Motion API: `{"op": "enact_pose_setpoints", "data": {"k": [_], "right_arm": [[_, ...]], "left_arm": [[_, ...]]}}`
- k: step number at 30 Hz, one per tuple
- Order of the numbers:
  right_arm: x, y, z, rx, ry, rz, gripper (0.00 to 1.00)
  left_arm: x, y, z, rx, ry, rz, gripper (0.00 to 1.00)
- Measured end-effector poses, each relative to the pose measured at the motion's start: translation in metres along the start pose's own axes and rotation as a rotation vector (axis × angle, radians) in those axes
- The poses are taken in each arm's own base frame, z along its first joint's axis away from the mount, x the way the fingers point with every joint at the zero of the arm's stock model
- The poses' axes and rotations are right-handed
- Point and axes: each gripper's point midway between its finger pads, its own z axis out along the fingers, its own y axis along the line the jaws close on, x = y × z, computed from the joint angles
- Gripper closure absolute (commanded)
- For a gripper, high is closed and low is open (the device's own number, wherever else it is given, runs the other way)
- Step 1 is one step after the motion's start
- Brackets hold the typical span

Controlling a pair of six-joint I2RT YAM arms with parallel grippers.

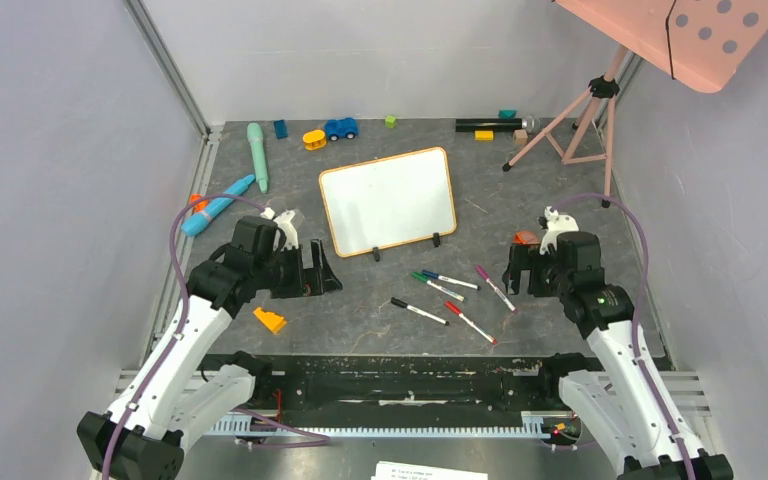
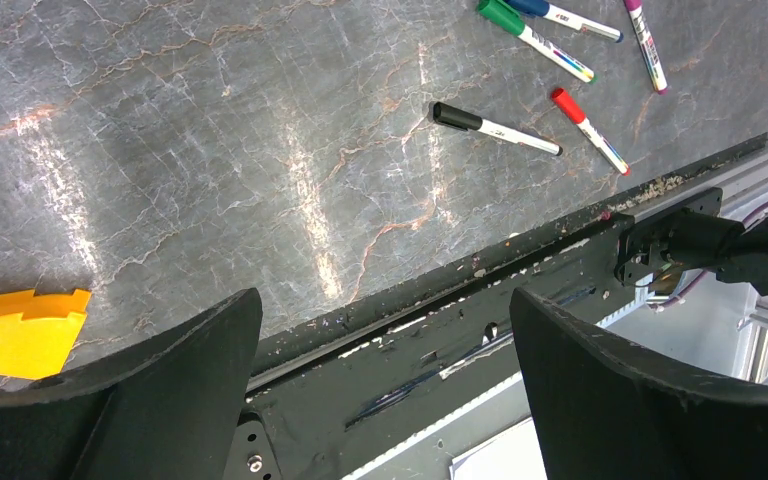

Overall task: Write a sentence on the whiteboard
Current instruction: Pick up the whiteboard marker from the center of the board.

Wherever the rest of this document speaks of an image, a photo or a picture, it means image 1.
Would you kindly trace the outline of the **white whiteboard wooden frame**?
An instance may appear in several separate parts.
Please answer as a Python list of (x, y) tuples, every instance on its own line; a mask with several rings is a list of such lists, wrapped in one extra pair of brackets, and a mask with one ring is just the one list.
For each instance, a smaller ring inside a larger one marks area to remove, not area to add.
[(325, 170), (318, 182), (341, 258), (432, 240), (457, 228), (448, 156), (441, 147)]

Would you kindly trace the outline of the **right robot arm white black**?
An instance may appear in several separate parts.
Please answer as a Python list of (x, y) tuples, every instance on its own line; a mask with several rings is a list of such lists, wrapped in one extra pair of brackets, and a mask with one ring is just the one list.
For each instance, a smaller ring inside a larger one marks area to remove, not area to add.
[(596, 235), (560, 234), (543, 250), (514, 241), (503, 282), (528, 294), (559, 300), (609, 381), (602, 384), (581, 354), (556, 354), (540, 368), (537, 392), (551, 408), (567, 406), (590, 431), (619, 479), (731, 479), (723, 454), (710, 454), (684, 420), (633, 324), (628, 293), (605, 280)]

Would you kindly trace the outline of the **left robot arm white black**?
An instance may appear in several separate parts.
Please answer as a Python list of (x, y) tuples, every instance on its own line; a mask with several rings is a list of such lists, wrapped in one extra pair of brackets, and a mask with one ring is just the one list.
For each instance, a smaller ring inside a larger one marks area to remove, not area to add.
[(238, 351), (194, 393), (184, 392), (219, 335), (261, 291), (273, 299), (339, 291), (322, 252), (310, 243), (303, 264), (297, 213), (245, 216), (230, 242), (194, 267), (173, 320), (145, 364), (103, 413), (88, 412), (77, 435), (106, 479), (173, 479), (185, 453), (232, 409), (266, 405), (274, 394), (270, 363)]

